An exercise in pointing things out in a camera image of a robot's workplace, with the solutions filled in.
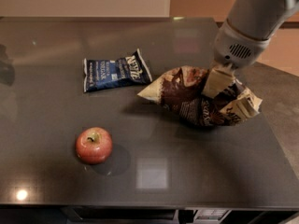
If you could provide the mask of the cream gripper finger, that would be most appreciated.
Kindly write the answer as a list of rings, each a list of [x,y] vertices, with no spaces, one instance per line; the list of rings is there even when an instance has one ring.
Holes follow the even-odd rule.
[[[220,92],[229,87],[234,80],[235,70],[232,68],[230,63],[226,65],[215,63],[215,65],[209,70],[202,94],[206,97],[214,98]]]

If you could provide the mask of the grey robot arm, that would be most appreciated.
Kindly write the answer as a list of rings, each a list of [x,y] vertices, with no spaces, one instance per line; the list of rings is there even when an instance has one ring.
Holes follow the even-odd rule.
[[[214,42],[203,94],[217,96],[232,82],[236,69],[255,63],[276,30],[299,10],[299,0],[235,0]]]

